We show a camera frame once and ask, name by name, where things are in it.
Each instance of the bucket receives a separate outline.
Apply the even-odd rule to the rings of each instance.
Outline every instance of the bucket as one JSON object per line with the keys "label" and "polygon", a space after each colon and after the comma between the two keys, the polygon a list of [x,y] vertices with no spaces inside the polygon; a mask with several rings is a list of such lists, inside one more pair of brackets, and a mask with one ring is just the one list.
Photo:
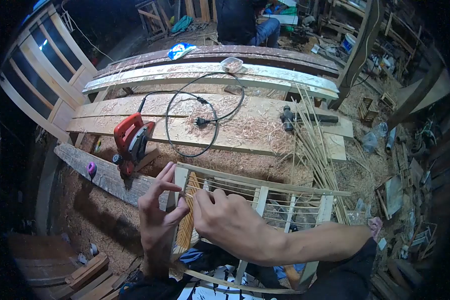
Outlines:
{"label": "bucket", "polygon": [[342,48],[345,49],[348,55],[352,53],[352,48],[355,46],[357,39],[350,33],[345,34],[345,38],[342,42]]}

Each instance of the person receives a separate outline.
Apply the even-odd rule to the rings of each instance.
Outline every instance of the person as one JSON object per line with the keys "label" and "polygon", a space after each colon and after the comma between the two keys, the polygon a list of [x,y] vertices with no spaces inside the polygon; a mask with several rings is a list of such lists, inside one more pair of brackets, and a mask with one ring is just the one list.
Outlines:
{"label": "person", "polygon": [[223,45],[278,48],[280,21],[270,18],[255,25],[255,16],[265,8],[267,0],[216,0],[218,41]]}
{"label": "person", "polygon": [[[138,199],[144,279],[120,294],[120,299],[175,299],[184,284],[168,277],[171,234],[189,213],[180,197],[170,213],[159,208],[164,191],[181,192],[172,183],[176,165],[169,162],[145,195]],[[259,266],[285,266],[319,261],[317,280],[302,299],[365,299],[370,290],[376,242],[364,225],[327,222],[284,233],[267,225],[240,195],[199,189],[193,195],[197,232],[238,259]]]}

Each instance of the blue snack bag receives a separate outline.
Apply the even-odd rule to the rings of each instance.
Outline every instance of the blue snack bag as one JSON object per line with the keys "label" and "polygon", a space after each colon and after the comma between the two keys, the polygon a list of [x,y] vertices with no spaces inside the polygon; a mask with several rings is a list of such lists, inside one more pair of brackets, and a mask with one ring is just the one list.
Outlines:
{"label": "blue snack bag", "polygon": [[188,52],[197,49],[196,45],[187,44],[187,43],[178,43],[174,45],[169,51],[168,51],[168,57],[171,60],[179,59],[180,57],[184,56]]}

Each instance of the red electric planer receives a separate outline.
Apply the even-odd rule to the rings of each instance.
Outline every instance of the red electric planer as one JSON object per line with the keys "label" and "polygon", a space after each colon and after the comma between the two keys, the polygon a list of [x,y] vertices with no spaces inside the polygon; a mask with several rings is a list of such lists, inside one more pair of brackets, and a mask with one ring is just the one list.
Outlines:
{"label": "red electric planer", "polygon": [[143,121],[142,114],[136,112],[121,121],[113,130],[118,153],[112,162],[118,165],[118,170],[125,176],[130,176],[133,169],[145,157],[145,147],[152,135],[155,122]]}

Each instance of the black clothing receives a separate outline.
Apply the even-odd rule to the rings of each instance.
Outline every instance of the black clothing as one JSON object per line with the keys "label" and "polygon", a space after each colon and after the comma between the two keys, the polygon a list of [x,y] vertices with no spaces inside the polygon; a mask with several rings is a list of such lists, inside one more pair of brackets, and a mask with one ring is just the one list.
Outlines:
{"label": "black clothing", "polygon": [[257,34],[255,9],[267,0],[216,0],[218,41],[247,45]]}
{"label": "black clothing", "polygon": [[[377,243],[370,238],[362,249],[349,259],[337,262],[321,261],[317,268],[317,280],[305,294],[266,295],[267,297],[264,295],[264,297],[266,299],[276,297],[278,299],[293,298],[306,300],[366,299],[370,291],[370,276],[372,274],[372,265],[375,259],[376,249]],[[252,271],[251,273],[257,273],[253,268],[251,268],[250,271]],[[125,293],[120,295],[119,299],[176,299],[189,278],[189,276],[184,275],[184,280],[181,280],[180,282],[171,278],[165,281],[145,278],[141,282],[138,282],[136,285],[125,290]],[[264,279],[261,279],[260,276],[258,276],[257,279],[268,288],[279,288],[279,286],[267,283]]]}

